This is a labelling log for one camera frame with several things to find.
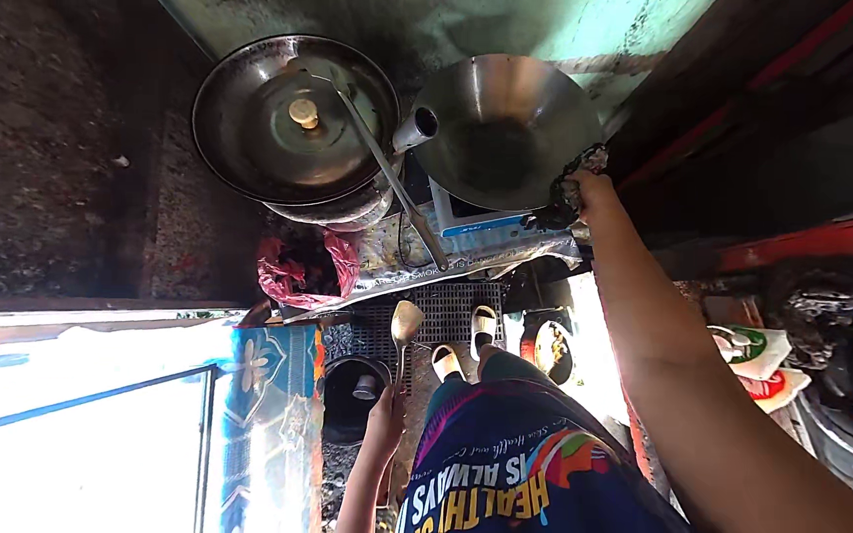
hand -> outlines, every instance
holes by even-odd
[[[369,449],[378,459],[389,460],[400,445],[400,436],[405,431],[404,417],[407,415],[404,407],[406,395],[400,393],[393,397],[393,387],[387,385],[368,413],[368,427],[361,447]]]
[[[596,176],[588,171],[577,171],[566,178],[568,181],[577,181],[578,190],[581,193],[581,221],[586,222],[587,213],[595,206],[607,203],[608,199],[616,199],[617,192],[610,176]]]

white plastic bag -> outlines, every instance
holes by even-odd
[[[766,381],[791,351],[785,330],[710,325],[719,353],[737,376]]]

stainless steel wok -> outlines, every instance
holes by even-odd
[[[196,94],[193,130],[200,154],[233,189],[270,205],[311,206],[340,198],[380,174],[329,82],[288,68],[335,68],[353,103],[386,149],[400,120],[397,96],[373,61],[347,44],[313,35],[251,42],[222,59]],[[316,127],[292,115],[314,104]],[[399,167],[401,158],[391,163]]]
[[[500,211],[548,204],[551,181],[602,140],[585,91],[524,56],[477,56],[430,76],[409,121],[418,117],[421,129],[435,131],[410,142],[422,142],[413,151],[430,177],[461,200]],[[398,134],[417,129],[409,121]],[[398,137],[394,148],[403,150]]]

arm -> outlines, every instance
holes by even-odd
[[[387,386],[368,414],[364,441],[344,488],[336,533],[373,531],[377,487],[403,432],[404,394],[394,398],[393,387]]]
[[[853,531],[853,491],[752,402],[610,178],[572,177],[624,390],[681,495],[719,531]]]

floor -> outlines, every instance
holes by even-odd
[[[189,124],[210,66],[156,0],[0,0],[0,298],[257,300],[267,210]]]

